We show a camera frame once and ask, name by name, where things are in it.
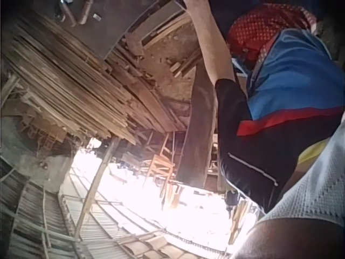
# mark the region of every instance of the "wall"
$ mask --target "wall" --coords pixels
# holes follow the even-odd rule
[[[40,160],[23,143],[17,132],[15,117],[1,118],[1,157],[23,175],[32,177],[32,182],[45,185],[49,192],[57,193],[64,182],[73,159],[62,155],[49,156],[44,161],[48,165],[45,170],[39,166]]]

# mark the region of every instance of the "wooden post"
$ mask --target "wooden post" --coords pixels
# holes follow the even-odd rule
[[[204,63],[196,66],[191,111],[176,180],[203,188],[210,165],[216,123],[216,93]]]
[[[113,157],[113,154],[119,145],[119,142],[120,142],[120,139],[117,137],[114,137],[111,140],[111,143],[109,144],[109,146],[108,146],[108,148],[104,154],[104,158],[103,158],[103,160],[102,160],[102,162],[101,162],[101,164],[97,170],[97,173],[96,173],[96,175],[95,175],[95,177],[91,183],[90,189],[88,190],[88,192],[86,194],[85,201],[84,201],[84,204],[82,205],[82,210],[81,210],[81,213],[79,216],[79,220],[78,220],[77,226],[75,227],[75,237],[76,238],[79,237],[85,215],[87,213],[89,213],[89,211],[90,211],[91,205],[92,205],[92,203],[95,199],[95,195],[97,193],[97,189],[98,189],[99,184],[101,182],[103,173],[106,170],[106,168],[108,167],[108,165],[109,165],[109,163]]]
[[[18,82],[19,78],[17,77],[17,75],[13,74],[11,75],[9,80],[7,80],[4,87],[1,89],[1,108],[2,106],[4,106],[5,101],[7,100],[8,96],[13,91],[13,89],[16,87]]]

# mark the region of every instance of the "black sleeve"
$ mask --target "black sleeve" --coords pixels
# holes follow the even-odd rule
[[[239,137],[241,121],[252,120],[245,94],[228,79],[216,82],[216,93],[220,172],[228,183],[268,212],[277,203],[302,151],[330,137],[341,117],[293,120]]]

